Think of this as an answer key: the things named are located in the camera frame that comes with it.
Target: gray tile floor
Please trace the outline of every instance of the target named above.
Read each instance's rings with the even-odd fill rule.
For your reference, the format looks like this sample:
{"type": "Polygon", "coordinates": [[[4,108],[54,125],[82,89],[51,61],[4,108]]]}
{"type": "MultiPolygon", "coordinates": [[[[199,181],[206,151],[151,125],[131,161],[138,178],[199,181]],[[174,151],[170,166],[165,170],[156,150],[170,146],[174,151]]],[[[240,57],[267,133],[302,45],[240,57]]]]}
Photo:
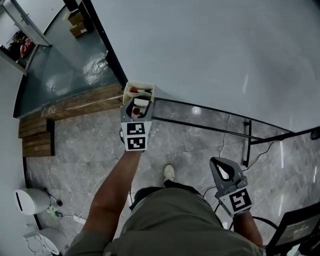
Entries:
{"type": "Polygon", "coordinates": [[[17,117],[64,97],[118,82],[105,60],[107,49],[96,30],[75,38],[72,26],[57,16],[45,36],[52,46],[39,45],[16,100],[17,117]]]}
{"type": "MultiPolygon", "coordinates": [[[[159,101],[155,116],[227,128],[228,114],[159,101]]],[[[243,132],[243,118],[231,115],[230,131],[243,132]]],[[[57,121],[55,125],[55,156],[28,158],[27,169],[35,188],[48,188],[49,192],[63,201],[60,211],[64,215],[79,215],[90,207],[91,201],[103,180],[124,152],[119,138],[120,109],[113,109],[57,121]]],[[[272,126],[253,122],[254,136],[265,138],[283,133],[272,126]]],[[[149,149],[142,154],[132,183],[132,196],[139,189],[163,185],[163,169],[166,164],[175,168],[175,180],[194,186],[200,193],[214,186],[209,159],[219,156],[223,147],[224,133],[203,130],[190,126],[153,121],[149,149]]],[[[246,153],[246,141],[234,135],[226,135],[221,156],[237,163],[246,153]]],[[[266,151],[269,143],[251,148],[250,162],[266,151]]],[[[302,135],[274,143],[269,152],[245,172],[252,187],[254,216],[269,219],[276,224],[285,212],[306,207],[320,200],[320,140],[310,140],[302,135]]],[[[216,189],[209,190],[205,197],[213,204],[216,189]]],[[[124,208],[116,236],[130,215],[130,199],[124,208]]],[[[231,224],[231,218],[220,207],[217,211],[222,222],[231,224]]],[[[48,213],[40,213],[44,227],[62,231],[69,242],[81,230],[82,225],[73,218],[56,219],[48,213]]],[[[257,222],[264,244],[274,230],[257,222]]]]}

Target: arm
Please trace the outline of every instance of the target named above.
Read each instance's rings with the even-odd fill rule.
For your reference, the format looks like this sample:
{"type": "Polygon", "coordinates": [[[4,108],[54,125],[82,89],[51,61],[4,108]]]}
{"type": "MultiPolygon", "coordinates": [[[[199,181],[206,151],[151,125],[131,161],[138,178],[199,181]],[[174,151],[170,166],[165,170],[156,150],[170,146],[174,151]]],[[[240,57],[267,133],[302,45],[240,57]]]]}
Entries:
{"type": "Polygon", "coordinates": [[[262,237],[250,211],[233,218],[233,230],[259,247],[263,246],[262,237]]]}
{"type": "Polygon", "coordinates": [[[95,194],[83,231],[112,241],[125,206],[142,151],[126,151],[95,194]]]}

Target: white shoe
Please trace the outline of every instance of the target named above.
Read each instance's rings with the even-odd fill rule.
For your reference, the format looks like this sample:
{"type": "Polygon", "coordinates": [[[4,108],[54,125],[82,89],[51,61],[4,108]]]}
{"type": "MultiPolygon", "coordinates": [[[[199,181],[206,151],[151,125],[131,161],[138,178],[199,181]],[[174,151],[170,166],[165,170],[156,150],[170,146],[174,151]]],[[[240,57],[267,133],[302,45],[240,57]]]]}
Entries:
{"type": "Polygon", "coordinates": [[[175,179],[175,169],[171,164],[167,164],[163,171],[164,174],[164,181],[174,181],[175,179]]]}

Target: black metal frame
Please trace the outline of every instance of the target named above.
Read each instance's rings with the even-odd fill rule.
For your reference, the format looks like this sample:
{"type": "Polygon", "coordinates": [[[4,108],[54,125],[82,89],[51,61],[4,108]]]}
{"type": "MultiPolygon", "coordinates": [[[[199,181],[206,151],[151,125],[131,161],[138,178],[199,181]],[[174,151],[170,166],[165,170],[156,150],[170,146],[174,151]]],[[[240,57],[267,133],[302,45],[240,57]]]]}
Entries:
{"type": "MultiPolygon", "coordinates": [[[[118,79],[119,83],[125,87],[126,83],[128,82],[128,79],[125,75],[124,70],[122,69],[119,60],[116,56],[115,51],[113,50],[111,43],[106,35],[106,32],[98,18],[98,15],[95,11],[95,8],[91,2],[91,0],[82,0],[82,2],[84,3],[84,6],[87,10],[87,12],[89,13],[92,22],[96,28],[96,30],[98,31],[106,49],[108,50],[108,54],[106,57],[106,60],[109,64],[109,66],[111,67],[112,71],[114,72],[116,78],[118,79]]],[[[291,138],[291,137],[295,137],[295,136],[299,136],[299,135],[303,135],[303,134],[307,134],[307,133],[311,133],[313,131],[319,130],[320,126],[312,128],[312,129],[308,129],[308,130],[304,130],[304,131],[300,131],[300,132],[292,132],[290,130],[278,127],[276,125],[267,123],[267,122],[263,122],[263,121],[259,121],[256,119],[252,119],[246,116],[242,116],[239,114],[234,114],[234,113],[230,113],[227,111],[223,111],[223,110],[219,110],[219,109],[215,109],[215,108],[211,108],[211,107],[206,107],[206,106],[201,106],[201,105],[196,105],[196,104],[192,104],[192,103],[186,103],[186,102],[181,102],[181,101],[177,101],[177,100],[171,100],[171,99],[165,99],[165,98],[155,98],[155,100],[162,100],[162,101],[168,101],[168,102],[174,102],[174,103],[179,103],[179,104],[184,104],[184,105],[189,105],[189,106],[193,106],[193,107],[199,107],[199,108],[204,108],[204,109],[209,109],[209,110],[214,110],[214,111],[218,111],[218,112],[223,112],[223,113],[227,113],[230,115],[234,115],[234,116],[238,116],[238,117],[242,117],[245,118],[249,121],[246,121],[244,123],[245,126],[248,126],[248,134],[243,134],[243,133],[238,133],[238,132],[233,132],[233,131],[229,131],[229,130],[224,130],[224,129],[218,129],[218,128],[213,128],[213,127],[208,127],[208,126],[203,126],[203,125],[199,125],[199,124],[194,124],[194,123],[188,123],[188,122],[183,122],[183,121],[177,121],[177,120],[173,120],[173,119],[167,119],[167,118],[162,118],[162,117],[157,117],[157,116],[153,116],[152,119],[154,120],[160,120],[160,121],[164,121],[164,122],[169,122],[169,123],[175,123],[175,124],[179,124],[179,125],[186,125],[186,126],[191,126],[191,127],[196,127],[196,128],[201,128],[201,129],[206,129],[206,130],[211,130],[211,131],[216,131],[216,132],[222,132],[222,133],[227,133],[227,134],[232,134],[232,135],[236,135],[236,136],[241,136],[244,138],[248,138],[248,148],[247,148],[247,156],[246,156],[246,160],[243,161],[243,165],[245,165],[246,167],[249,166],[249,160],[250,160],[250,151],[251,151],[251,146],[252,145],[256,145],[256,144],[261,144],[261,143],[266,143],[266,142],[273,142],[273,141],[282,141],[284,139],[287,138],[291,138]],[[282,135],[278,135],[278,136],[272,136],[269,138],[259,138],[259,137],[254,137],[251,135],[251,131],[252,131],[252,121],[257,121],[269,126],[273,126],[279,129],[282,129],[284,131],[287,131],[288,133],[282,134],[282,135]]]]}

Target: cardboard box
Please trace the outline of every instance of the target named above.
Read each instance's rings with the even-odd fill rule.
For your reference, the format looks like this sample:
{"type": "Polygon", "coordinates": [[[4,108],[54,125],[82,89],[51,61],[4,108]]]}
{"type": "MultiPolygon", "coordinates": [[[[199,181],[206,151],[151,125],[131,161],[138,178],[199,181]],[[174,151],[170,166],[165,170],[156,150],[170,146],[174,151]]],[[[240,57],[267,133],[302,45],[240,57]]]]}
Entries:
{"type": "Polygon", "coordinates": [[[68,20],[72,25],[77,25],[80,22],[83,22],[85,20],[82,13],[79,11],[79,9],[75,9],[73,11],[68,11],[62,20],[68,20]]]}
{"type": "Polygon", "coordinates": [[[74,25],[72,28],[70,28],[71,34],[74,35],[75,37],[82,35],[86,31],[87,31],[87,29],[86,29],[83,22],[80,22],[80,23],[74,25]]]}

